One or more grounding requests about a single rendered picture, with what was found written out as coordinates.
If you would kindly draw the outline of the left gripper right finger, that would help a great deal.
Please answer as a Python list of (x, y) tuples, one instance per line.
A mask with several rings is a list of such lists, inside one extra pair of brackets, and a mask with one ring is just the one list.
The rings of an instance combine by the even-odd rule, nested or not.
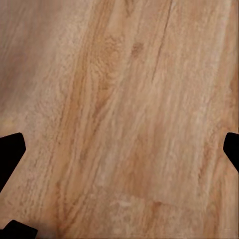
[(228, 132), (223, 150), (239, 173), (239, 134)]

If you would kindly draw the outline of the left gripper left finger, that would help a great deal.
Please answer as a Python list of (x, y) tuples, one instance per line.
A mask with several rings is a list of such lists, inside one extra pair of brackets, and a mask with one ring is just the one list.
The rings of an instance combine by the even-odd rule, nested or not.
[(0, 192), (26, 152), (21, 132), (0, 138)]

